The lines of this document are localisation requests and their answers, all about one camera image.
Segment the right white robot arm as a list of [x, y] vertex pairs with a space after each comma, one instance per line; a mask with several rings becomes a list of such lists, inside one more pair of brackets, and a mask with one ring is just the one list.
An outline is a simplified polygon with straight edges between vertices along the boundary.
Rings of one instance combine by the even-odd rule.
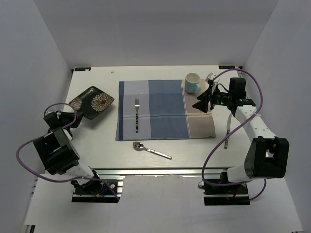
[[221, 92], [218, 88], [219, 75], [210, 73], [206, 78], [208, 89], [197, 97], [193, 108], [204, 113], [213, 110], [214, 106], [225, 106], [240, 125], [227, 133], [216, 145], [218, 148], [233, 133], [243, 128], [251, 142], [242, 165], [227, 168], [221, 175], [219, 184], [203, 179], [207, 185], [218, 186], [224, 193], [232, 193], [237, 185], [255, 179], [279, 179], [286, 173], [289, 141], [277, 137], [264, 123], [252, 99], [246, 97], [245, 78], [231, 78], [229, 88]]

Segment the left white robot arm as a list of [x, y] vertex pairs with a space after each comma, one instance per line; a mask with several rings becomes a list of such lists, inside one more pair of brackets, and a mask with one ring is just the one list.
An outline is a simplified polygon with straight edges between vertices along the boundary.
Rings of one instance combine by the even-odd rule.
[[86, 188], [93, 194], [102, 190], [103, 182], [89, 166], [79, 162], [80, 156], [73, 147], [71, 128], [77, 128], [84, 116], [83, 112], [51, 112], [43, 119], [49, 126], [48, 134], [36, 139], [33, 144], [45, 167], [51, 174], [89, 178]]

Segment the metal spoon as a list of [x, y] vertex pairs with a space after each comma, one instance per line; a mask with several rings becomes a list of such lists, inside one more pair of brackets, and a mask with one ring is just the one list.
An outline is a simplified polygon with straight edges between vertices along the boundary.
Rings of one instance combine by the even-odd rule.
[[169, 155], [166, 155], [166, 154], [163, 154], [161, 152], [158, 152], [156, 150], [153, 150], [153, 149], [150, 149], [150, 148], [146, 148], [142, 143], [138, 142], [138, 141], [135, 141], [133, 142], [133, 148], [136, 150], [136, 151], [147, 151], [149, 153], [153, 153], [153, 154], [156, 154], [158, 156], [161, 156], [163, 158], [166, 158], [166, 159], [169, 159], [171, 160], [172, 157], [169, 156]]

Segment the light blue mug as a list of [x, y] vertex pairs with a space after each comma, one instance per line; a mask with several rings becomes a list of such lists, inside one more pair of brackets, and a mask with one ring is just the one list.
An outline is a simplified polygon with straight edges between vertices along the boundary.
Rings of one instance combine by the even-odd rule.
[[185, 91], [189, 94], [198, 93], [201, 91], [199, 84], [200, 76], [196, 73], [189, 73], [185, 78]]

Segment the dark floral rectangular plate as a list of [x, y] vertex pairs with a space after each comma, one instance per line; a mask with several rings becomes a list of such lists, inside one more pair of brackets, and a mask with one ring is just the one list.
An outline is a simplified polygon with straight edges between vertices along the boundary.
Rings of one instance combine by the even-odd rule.
[[78, 114], [92, 120], [107, 109], [114, 98], [95, 86], [91, 86], [69, 102]]

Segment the left blue table label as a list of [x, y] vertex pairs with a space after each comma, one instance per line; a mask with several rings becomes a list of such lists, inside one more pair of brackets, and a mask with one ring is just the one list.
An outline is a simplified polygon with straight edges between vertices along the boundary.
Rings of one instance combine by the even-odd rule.
[[75, 72], [79, 72], [79, 71], [91, 71], [91, 67], [76, 67], [74, 69]]

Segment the metal fork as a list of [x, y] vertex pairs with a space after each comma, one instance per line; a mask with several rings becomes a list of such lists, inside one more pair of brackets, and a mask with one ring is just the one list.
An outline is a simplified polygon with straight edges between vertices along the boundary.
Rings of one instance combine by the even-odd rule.
[[135, 110], [136, 110], [136, 133], [139, 131], [139, 108], [140, 108], [140, 103], [139, 99], [135, 99]]

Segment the blue beige checked placemat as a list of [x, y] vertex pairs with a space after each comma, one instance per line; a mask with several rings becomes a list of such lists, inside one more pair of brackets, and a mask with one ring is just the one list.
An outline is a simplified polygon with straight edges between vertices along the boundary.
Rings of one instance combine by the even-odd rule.
[[[116, 140], [215, 137], [212, 113], [192, 107], [199, 95], [187, 93], [184, 80], [120, 81]], [[135, 99], [140, 103], [138, 133]]]

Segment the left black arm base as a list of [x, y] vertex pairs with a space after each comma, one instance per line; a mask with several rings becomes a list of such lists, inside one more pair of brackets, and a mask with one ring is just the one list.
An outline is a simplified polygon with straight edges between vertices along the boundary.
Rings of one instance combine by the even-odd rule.
[[74, 186], [71, 202], [79, 203], [118, 203], [121, 198], [122, 176], [100, 176], [101, 181], [78, 180], [71, 181]]

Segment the blue table label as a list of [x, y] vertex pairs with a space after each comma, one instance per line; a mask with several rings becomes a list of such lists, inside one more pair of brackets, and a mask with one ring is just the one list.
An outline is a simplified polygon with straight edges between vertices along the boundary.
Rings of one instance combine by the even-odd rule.
[[233, 65], [218, 65], [219, 69], [234, 69]]
[[91, 67], [76, 67], [74, 69], [75, 72], [79, 72], [79, 71], [91, 71]]

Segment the right blue table label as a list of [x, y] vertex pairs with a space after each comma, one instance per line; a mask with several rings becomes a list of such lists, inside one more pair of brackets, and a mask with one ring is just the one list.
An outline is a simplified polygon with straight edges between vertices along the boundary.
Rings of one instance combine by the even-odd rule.
[[233, 65], [218, 65], [219, 69], [234, 69]]

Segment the metal table knife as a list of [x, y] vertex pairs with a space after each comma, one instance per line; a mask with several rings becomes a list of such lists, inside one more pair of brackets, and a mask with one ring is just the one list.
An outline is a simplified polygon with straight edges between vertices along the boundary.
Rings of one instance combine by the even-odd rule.
[[[229, 134], [230, 134], [231, 120], [232, 120], [232, 114], [229, 115], [228, 120], [227, 120], [227, 124], [226, 124], [226, 135], [229, 135]], [[228, 141], [229, 141], [229, 138], [227, 138], [227, 139], [225, 140], [225, 145], [224, 145], [224, 149], [225, 149], [225, 150], [228, 148]]]

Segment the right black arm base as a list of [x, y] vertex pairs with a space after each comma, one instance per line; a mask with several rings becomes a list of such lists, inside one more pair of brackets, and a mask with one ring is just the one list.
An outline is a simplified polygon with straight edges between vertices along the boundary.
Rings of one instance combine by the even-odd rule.
[[233, 186], [214, 186], [200, 181], [198, 188], [204, 191], [205, 206], [250, 205], [246, 183]]

